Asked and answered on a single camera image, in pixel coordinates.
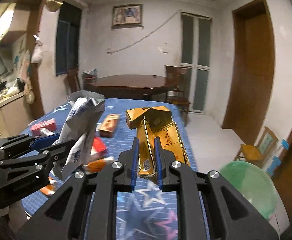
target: framed picture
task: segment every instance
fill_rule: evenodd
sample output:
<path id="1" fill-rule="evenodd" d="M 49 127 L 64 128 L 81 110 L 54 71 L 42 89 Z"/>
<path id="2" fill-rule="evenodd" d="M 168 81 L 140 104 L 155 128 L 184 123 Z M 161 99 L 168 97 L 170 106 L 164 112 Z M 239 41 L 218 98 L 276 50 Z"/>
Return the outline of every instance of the framed picture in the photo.
<path id="1" fill-rule="evenodd" d="M 127 4 L 113 8 L 112 29 L 142 27 L 142 4 Z"/>

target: chair seat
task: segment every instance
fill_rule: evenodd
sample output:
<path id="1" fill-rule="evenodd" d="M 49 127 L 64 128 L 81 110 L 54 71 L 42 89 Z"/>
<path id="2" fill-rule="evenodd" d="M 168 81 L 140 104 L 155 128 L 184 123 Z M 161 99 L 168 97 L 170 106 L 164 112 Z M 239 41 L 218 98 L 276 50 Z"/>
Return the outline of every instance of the chair seat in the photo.
<path id="1" fill-rule="evenodd" d="M 186 98 L 174 97 L 174 96 L 169 96 L 166 102 L 173 105 L 189 105 L 190 104 L 190 101 L 188 101 Z"/>
<path id="2" fill-rule="evenodd" d="M 260 161 L 263 159 L 262 153 L 254 145 L 241 144 L 240 151 L 243 153 L 246 160 Z"/>

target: bolt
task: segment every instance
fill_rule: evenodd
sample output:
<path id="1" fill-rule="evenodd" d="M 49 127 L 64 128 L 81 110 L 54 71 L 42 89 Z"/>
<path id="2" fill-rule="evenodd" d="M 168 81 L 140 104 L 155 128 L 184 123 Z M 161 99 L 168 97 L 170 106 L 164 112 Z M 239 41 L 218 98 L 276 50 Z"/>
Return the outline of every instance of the bolt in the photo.
<path id="1" fill-rule="evenodd" d="M 209 176 L 211 176 L 212 178 L 216 179 L 219 177 L 219 173 L 217 171 L 210 171 L 209 172 Z"/>
<path id="2" fill-rule="evenodd" d="M 182 164 L 181 164 L 180 162 L 172 162 L 172 166 L 173 166 L 174 168 L 179 168 L 179 167 L 182 166 Z"/>
<path id="3" fill-rule="evenodd" d="M 121 166 L 123 166 L 121 162 L 114 162 L 114 163 L 112 164 L 112 167 L 113 167 L 114 169 L 119 169 Z"/>
<path id="4" fill-rule="evenodd" d="M 77 171 L 75 173 L 75 178 L 76 179 L 81 179 L 82 177 L 84 177 L 84 173 L 82 171 Z"/>

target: dark brown table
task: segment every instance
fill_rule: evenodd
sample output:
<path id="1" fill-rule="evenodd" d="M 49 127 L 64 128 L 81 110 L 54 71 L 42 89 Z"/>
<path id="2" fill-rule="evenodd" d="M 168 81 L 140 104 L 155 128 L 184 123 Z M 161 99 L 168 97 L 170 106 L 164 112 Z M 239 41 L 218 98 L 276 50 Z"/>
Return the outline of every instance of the dark brown table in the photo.
<path id="1" fill-rule="evenodd" d="M 178 81 L 152 75 L 116 75 L 98 78 L 86 84 L 89 91 L 103 94 L 105 98 L 151 100 L 152 95 L 167 93 Z"/>

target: pink star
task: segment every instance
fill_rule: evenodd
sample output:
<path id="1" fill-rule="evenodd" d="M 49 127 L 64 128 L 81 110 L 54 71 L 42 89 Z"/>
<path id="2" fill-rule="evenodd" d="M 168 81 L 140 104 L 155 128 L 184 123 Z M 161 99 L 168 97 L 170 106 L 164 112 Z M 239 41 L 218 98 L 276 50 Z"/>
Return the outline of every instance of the pink star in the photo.
<path id="1" fill-rule="evenodd" d="M 167 220 L 155 223 L 156 225 L 166 229 L 167 240 L 172 240 L 174 236 L 177 236 L 178 230 L 177 229 L 172 230 L 171 227 L 167 226 L 167 224 L 171 224 L 174 221 L 177 221 L 177 214 L 175 214 L 174 211 L 170 209 Z"/>

